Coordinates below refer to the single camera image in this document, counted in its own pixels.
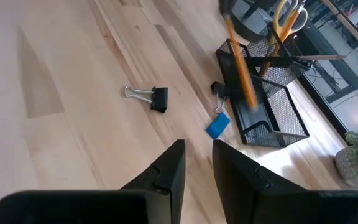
floor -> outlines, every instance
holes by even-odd
[[[227,38],[216,0],[0,0],[0,198],[24,189],[119,189],[186,139],[182,223],[224,223],[205,128]],[[169,88],[165,114],[123,97]],[[307,189],[343,189],[343,140],[299,83],[289,89],[311,137],[281,151],[221,139]]]
[[[320,20],[316,23],[316,26],[323,24],[324,20]],[[319,28],[321,34],[332,45],[332,47],[340,55],[345,55],[344,61],[358,76],[358,48],[353,49],[345,41],[342,33],[339,29],[335,29],[333,22],[327,22]],[[338,83],[338,87],[343,89],[348,86],[342,76],[333,67],[328,60],[320,60],[320,65],[327,71],[329,75],[332,75]],[[321,75],[314,70],[306,72],[310,80],[314,83],[316,89],[323,95],[329,96],[333,93],[328,84],[321,78]],[[358,90],[343,96],[342,98],[330,103],[334,112],[351,131],[358,131]]]

light wood grain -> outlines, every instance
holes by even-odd
[[[224,223],[204,130],[226,38],[215,0],[0,0],[0,198],[119,189],[186,139],[182,223]],[[168,110],[125,98],[126,85],[168,87]],[[244,146],[229,103],[220,138],[308,189],[346,187],[333,164],[344,142],[298,83],[289,88],[310,138]]]

blue keychain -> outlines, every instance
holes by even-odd
[[[214,119],[214,121],[208,126],[206,132],[213,138],[217,139],[226,126],[230,123],[229,118],[223,113],[224,102],[228,99],[226,94],[223,96],[222,103],[219,104],[219,92],[224,92],[224,85],[218,82],[214,82],[211,85],[212,91],[216,94],[216,108],[215,113],[218,116]]]

binder clip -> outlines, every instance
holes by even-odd
[[[224,102],[230,98],[231,91],[228,87],[219,82],[214,82],[211,85],[212,92],[216,95],[216,108],[215,113],[218,116],[214,119],[214,121],[208,126],[206,132],[213,138],[217,139],[226,126],[230,123],[229,118],[223,113]]]
[[[151,100],[141,95],[138,95],[136,93],[151,94],[152,95]],[[160,113],[164,113],[168,107],[168,88],[165,87],[164,88],[153,87],[151,91],[148,91],[148,90],[135,90],[130,86],[125,86],[124,95],[126,97],[134,97],[139,100],[146,101],[151,104],[150,108],[152,110],[156,110]]]

scissors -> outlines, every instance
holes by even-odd
[[[290,7],[280,19],[285,3],[289,0],[281,0],[273,16],[273,28],[283,42],[290,34],[298,32],[306,24],[308,11],[303,7],[305,0],[299,4],[298,0],[292,0]]]

